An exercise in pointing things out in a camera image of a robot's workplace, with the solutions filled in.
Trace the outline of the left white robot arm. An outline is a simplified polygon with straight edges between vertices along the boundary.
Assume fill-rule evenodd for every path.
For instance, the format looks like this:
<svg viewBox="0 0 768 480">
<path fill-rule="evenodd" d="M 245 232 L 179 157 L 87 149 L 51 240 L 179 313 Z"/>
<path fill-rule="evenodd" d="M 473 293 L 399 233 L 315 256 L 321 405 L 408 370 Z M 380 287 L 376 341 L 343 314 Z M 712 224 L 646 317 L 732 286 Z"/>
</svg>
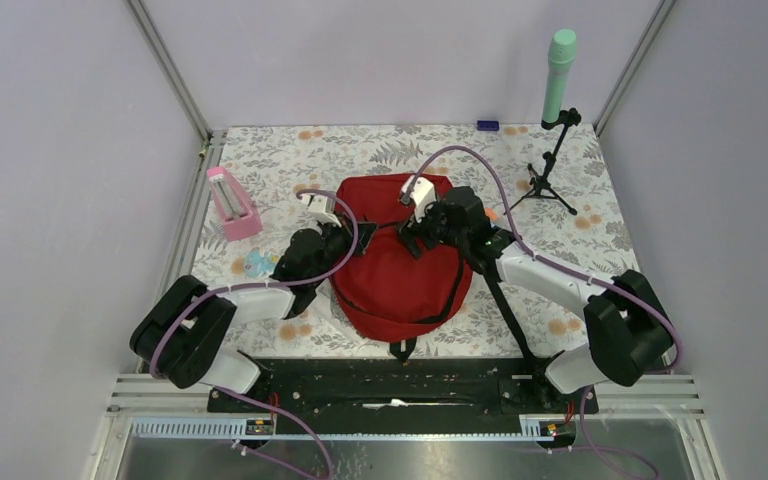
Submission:
<svg viewBox="0 0 768 480">
<path fill-rule="evenodd" d="M 291 236 L 270 276 L 210 288 L 193 275 L 183 275 L 139 323 L 129 348 L 147 362 L 153 377 L 180 389 L 200 383 L 231 392 L 248 411 L 267 404 L 268 381 L 249 355 L 225 346 L 227 332 L 238 325 L 299 316 L 362 242 L 360 219 L 336 194 L 307 189 L 297 198 L 318 226 Z"/>
</svg>

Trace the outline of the red backpack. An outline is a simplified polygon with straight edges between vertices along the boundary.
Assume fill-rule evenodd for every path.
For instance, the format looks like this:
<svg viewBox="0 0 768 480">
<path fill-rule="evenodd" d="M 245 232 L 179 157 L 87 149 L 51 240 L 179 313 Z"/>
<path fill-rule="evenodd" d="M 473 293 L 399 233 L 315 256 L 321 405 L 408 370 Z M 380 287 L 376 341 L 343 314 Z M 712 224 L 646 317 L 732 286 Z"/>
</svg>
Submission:
<svg viewBox="0 0 768 480">
<path fill-rule="evenodd" d="M 413 212 L 399 200 L 408 177 L 353 177 L 341 183 L 337 196 L 360 221 L 376 223 L 378 231 L 365 254 L 352 258 L 330 279 L 352 326 L 368 339 L 387 343 L 391 355 L 401 362 L 413 353 L 419 336 L 442 326 L 459 311 L 473 275 L 478 274 L 453 247 L 437 245 L 414 259 L 400 243 L 397 228 Z M 440 195 L 455 187 L 444 176 L 428 179 Z M 488 288 L 523 356 L 534 362 L 500 285 Z"/>
</svg>

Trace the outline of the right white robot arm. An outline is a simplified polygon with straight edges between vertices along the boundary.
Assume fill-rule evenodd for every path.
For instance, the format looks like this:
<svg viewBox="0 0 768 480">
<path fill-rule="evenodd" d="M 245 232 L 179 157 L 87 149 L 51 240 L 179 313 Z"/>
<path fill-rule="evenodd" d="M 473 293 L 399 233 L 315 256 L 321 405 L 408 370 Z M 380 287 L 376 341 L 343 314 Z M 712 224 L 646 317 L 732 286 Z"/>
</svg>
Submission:
<svg viewBox="0 0 768 480">
<path fill-rule="evenodd" d="M 648 280 L 627 270 L 610 280 L 524 245 L 513 227 L 493 225 L 468 186 L 440 195 L 427 178 L 408 177 L 400 200 L 413 209 L 407 226 L 427 245 L 455 248 L 491 287 L 502 283 L 532 291 L 574 313 L 587 342 L 535 368 L 535 402 L 557 412 L 586 386 L 612 382 L 630 387 L 679 341 Z"/>
</svg>

